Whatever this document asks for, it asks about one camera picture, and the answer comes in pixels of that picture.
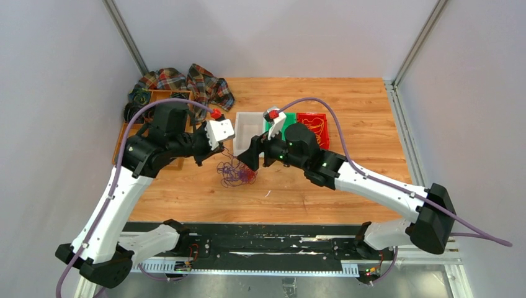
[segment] white panel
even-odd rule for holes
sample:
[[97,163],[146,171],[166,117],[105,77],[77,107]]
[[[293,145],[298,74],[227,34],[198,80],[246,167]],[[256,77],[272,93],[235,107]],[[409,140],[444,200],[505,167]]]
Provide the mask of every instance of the white panel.
[[450,1],[399,89],[428,183],[448,188],[458,215],[514,243],[459,239],[475,297],[526,291],[524,12],[520,0]]
[[54,297],[140,74],[102,1],[3,1],[0,40],[0,296]]
[[148,68],[392,79],[436,0],[117,0]]

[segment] green object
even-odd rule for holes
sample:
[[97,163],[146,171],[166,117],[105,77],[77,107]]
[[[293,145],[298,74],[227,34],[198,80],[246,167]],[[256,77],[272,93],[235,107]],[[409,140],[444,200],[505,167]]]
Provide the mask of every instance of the green object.
[[[285,124],[283,124],[283,128],[281,129],[282,131],[281,139],[283,139],[283,141],[285,140],[285,129],[287,129],[289,125],[296,123],[296,113],[285,113],[285,116],[287,116],[287,118],[285,119]],[[266,122],[265,131],[268,132],[269,129],[270,129],[270,124]]]

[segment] metal pole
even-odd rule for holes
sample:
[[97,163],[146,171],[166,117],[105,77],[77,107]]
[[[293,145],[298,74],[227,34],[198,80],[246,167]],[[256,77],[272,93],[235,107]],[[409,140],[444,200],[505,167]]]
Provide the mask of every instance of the metal pole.
[[124,23],[124,20],[122,19],[122,16],[118,11],[117,5],[115,4],[114,0],[102,0],[102,2],[106,6],[108,13],[114,20],[115,26],[117,27],[120,36],[124,40],[124,43],[128,47],[128,50],[130,51],[131,57],[133,58],[133,60],[135,60],[137,67],[141,71],[141,74],[144,76],[148,73],[148,67],[146,66],[146,63],[143,60],[139,49],[135,45],[130,31],[128,31],[128,28],[126,27],[126,23]]
[[402,82],[402,79],[408,72],[409,67],[411,66],[411,63],[414,61],[415,57],[419,53],[420,49],[422,48],[422,45],[426,41],[427,37],[429,36],[431,30],[433,29],[434,25],[436,24],[437,20],[439,19],[442,11],[444,10],[445,5],[449,2],[449,0],[438,0],[437,4],[433,8],[433,11],[431,12],[431,15],[427,19],[426,24],[424,25],[424,28],[420,31],[420,34],[418,35],[416,41],[414,42],[411,50],[409,51],[409,54],[407,55],[406,59],[404,60],[404,63],[402,63],[402,66],[400,66],[400,69],[398,70],[396,76],[393,80],[393,87],[397,88],[400,85],[400,82]]

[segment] red cap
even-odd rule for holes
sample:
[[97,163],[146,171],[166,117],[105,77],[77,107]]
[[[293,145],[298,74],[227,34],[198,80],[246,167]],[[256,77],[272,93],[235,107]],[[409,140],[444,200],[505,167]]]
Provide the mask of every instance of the red cap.
[[218,109],[214,109],[213,112],[210,113],[210,116],[217,120],[219,117],[221,117],[221,112]]
[[278,110],[272,110],[269,112],[269,117],[271,119],[276,119],[278,117]]

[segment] white plastic container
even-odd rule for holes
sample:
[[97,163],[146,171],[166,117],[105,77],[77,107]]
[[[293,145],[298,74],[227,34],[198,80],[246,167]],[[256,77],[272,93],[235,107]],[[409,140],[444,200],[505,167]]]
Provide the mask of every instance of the white plastic container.
[[237,112],[236,137],[234,138],[234,156],[238,156],[250,147],[250,139],[265,132],[263,112]]

